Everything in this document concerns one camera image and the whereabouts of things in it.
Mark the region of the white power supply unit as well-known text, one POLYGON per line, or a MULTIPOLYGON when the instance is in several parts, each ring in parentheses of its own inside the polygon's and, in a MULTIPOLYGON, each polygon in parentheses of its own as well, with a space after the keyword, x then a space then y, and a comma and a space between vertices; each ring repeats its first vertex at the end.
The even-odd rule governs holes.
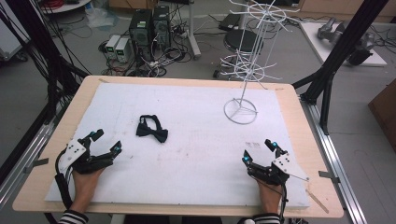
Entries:
POLYGON ((131 56, 131 48, 129 39, 122 37, 116 46, 117 59, 120 63, 127 63, 131 56))
POLYGON ((113 35, 107 41, 105 48, 106 48, 106 56, 108 59, 110 60, 117 59, 116 46, 118 45, 119 40, 120 40, 120 35, 113 35))

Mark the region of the thin wooden stick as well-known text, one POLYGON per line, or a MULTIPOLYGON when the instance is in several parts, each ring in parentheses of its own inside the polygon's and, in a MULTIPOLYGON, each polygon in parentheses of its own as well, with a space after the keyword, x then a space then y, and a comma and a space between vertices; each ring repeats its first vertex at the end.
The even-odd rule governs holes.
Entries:
POLYGON ((306 193, 311 197, 311 199, 326 213, 329 214, 329 209, 316 197, 310 190, 306 189, 306 193))

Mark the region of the white platform board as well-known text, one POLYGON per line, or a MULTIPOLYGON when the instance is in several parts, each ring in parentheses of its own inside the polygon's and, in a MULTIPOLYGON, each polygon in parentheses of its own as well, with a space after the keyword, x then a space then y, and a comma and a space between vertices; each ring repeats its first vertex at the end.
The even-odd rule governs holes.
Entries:
MULTIPOLYGON (((309 40, 311 47, 314 52, 317 54, 319 60, 323 63, 330 52, 332 51, 332 44, 327 39, 319 39, 317 37, 318 29, 323 25, 323 22, 307 22, 301 23, 300 27, 305 35, 305 37, 309 40)), ((374 50, 371 49, 372 53, 362 64, 361 66, 372 66, 372 67, 384 67, 387 63, 382 59, 382 57, 374 50)))

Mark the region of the clear plastic bag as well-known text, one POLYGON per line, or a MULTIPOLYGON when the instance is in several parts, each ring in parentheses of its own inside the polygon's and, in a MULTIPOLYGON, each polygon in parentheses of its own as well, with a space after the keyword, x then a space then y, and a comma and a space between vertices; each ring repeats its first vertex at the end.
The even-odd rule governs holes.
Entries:
POLYGON ((90 28, 99 28, 105 26, 115 26, 119 18, 104 8, 86 8, 87 25, 90 28))

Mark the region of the flat black device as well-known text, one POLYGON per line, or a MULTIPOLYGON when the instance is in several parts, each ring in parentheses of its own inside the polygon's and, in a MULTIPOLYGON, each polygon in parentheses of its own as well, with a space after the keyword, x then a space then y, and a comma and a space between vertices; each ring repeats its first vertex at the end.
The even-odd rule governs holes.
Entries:
POLYGON ((220 23, 219 28, 223 31, 231 31, 238 27, 240 16, 236 14, 228 14, 220 23))

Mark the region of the black computer tower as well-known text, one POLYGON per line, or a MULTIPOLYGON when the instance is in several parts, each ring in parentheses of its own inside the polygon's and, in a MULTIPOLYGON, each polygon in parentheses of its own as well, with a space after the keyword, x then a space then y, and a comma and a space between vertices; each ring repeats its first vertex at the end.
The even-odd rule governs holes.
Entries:
POLYGON ((158 49, 167 49, 171 46, 169 13, 169 6, 156 6, 153 10, 154 39, 158 49))
POLYGON ((151 61, 150 46, 153 39, 152 10, 137 9, 129 25, 129 33, 133 44, 134 54, 143 56, 151 61))

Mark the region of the black round stool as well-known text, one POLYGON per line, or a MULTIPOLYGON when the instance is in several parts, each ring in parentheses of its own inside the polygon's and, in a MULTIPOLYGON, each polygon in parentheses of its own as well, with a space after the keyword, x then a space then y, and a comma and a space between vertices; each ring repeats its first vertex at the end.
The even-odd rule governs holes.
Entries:
POLYGON ((231 30, 224 36, 223 43, 225 48, 232 52, 239 50, 249 54, 253 51, 256 37, 257 35, 249 30, 231 30))

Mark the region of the aluminium rail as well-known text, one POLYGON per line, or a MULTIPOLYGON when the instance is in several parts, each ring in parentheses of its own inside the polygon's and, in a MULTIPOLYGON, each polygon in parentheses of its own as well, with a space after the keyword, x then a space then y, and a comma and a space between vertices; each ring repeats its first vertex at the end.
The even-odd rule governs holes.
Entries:
POLYGON ((318 148, 328 169, 330 179, 346 212, 350 224, 368 224, 354 190, 348 180, 347 173, 340 160, 331 136, 326 134, 319 125, 320 112, 315 105, 300 101, 305 116, 318 143, 318 148))
POLYGON ((0 166, 0 211, 22 180, 29 175, 23 172, 23 168, 38 160, 56 126, 55 121, 34 122, 0 166))

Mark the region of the person's left hand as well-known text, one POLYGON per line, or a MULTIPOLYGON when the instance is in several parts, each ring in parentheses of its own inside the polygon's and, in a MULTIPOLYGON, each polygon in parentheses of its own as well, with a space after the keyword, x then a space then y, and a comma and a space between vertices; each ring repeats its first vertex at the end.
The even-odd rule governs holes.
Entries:
POLYGON ((82 175, 77 171, 73 172, 73 179, 75 184, 75 199, 70 206, 70 209, 81 214, 84 214, 90 205, 92 197, 99 180, 99 176, 104 170, 98 170, 91 174, 82 175))

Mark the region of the grey metal clip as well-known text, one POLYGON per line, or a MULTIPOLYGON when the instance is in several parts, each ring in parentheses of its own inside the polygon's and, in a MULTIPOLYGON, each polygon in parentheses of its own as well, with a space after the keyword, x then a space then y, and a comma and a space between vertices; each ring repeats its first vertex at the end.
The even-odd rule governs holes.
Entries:
POLYGON ((35 167, 47 164, 48 162, 49 162, 48 158, 32 161, 29 165, 23 168, 23 172, 25 174, 30 174, 35 167))
POLYGON ((340 179, 330 172, 319 171, 318 175, 323 178, 329 178, 334 184, 338 184, 340 182, 340 179))

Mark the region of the black bow tie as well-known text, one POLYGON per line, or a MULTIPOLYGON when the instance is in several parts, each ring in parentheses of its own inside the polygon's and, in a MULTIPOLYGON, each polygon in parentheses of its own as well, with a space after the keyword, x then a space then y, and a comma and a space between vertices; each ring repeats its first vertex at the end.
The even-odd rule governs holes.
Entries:
POLYGON ((160 143, 164 143, 168 138, 168 131, 164 129, 156 115, 142 115, 136 129, 137 136, 153 135, 160 143), (156 125, 153 130, 148 126, 147 119, 152 119, 156 125))

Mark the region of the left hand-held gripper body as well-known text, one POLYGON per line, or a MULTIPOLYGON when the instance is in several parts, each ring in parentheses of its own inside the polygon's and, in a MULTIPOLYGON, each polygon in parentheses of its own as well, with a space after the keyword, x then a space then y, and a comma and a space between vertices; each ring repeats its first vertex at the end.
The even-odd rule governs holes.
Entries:
POLYGON ((101 170, 113 164, 115 151, 92 156, 90 152, 91 139, 72 139, 67 145, 64 154, 57 161, 57 172, 65 173, 72 167, 79 174, 86 175, 101 170))

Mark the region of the white wire display rack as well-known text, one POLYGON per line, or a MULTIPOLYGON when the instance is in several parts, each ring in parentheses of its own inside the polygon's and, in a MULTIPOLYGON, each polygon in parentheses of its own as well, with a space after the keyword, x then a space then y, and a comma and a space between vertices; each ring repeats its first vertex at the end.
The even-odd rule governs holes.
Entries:
POLYGON ((232 55, 221 58, 217 74, 228 78, 240 78, 243 81, 244 86, 241 96, 228 101, 223 107, 223 112, 228 120, 246 125, 252 123, 259 113, 256 106, 245 97, 247 85, 249 82, 256 82, 261 85, 261 80, 264 77, 269 77, 266 74, 266 69, 276 65, 275 63, 257 64, 264 48, 265 37, 271 27, 277 28, 272 45, 267 53, 267 60, 269 60, 277 35, 281 28, 286 29, 284 21, 290 20, 290 17, 287 15, 288 11, 286 9, 276 6, 276 0, 272 0, 271 3, 247 0, 241 6, 244 10, 233 14, 241 16, 244 27, 235 30, 249 30, 257 35, 253 51, 246 54, 237 50, 232 55))

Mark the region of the white equipment case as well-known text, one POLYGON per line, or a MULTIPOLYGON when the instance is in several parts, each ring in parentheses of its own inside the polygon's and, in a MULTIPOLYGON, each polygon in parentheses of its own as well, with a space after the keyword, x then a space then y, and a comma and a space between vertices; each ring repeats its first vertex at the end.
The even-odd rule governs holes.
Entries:
MULTIPOLYGON (((21 23, 13 15, 11 15, 10 18, 12 27, 15 29, 17 34, 25 43, 28 43, 30 41, 30 36, 26 34, 21 23)), ((22 45, 20 41, 0 20, 0 61, 9 61, 21 49, 22 45)))

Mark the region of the white foam board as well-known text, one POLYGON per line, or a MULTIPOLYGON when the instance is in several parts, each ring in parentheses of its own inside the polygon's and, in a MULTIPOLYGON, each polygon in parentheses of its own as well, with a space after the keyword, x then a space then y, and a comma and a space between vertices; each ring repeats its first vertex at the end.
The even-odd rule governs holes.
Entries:
POLYGON ((183 87, 102 83, 80 121, 75 136, 102 129, 91 145, 100 155, 118 141, 121 154, 101 174, 97 203, 172 205, 257 205, 257 184, 242 162, 246 150, 267 166, 275 155, 266 139, 291 150, 276 91, 246 90, 258 117, 242 125, 228 120, 224 105, 242 90, 227 86, 183 87), (156 115, 168 138, 137 136, 142 115, 156 115))

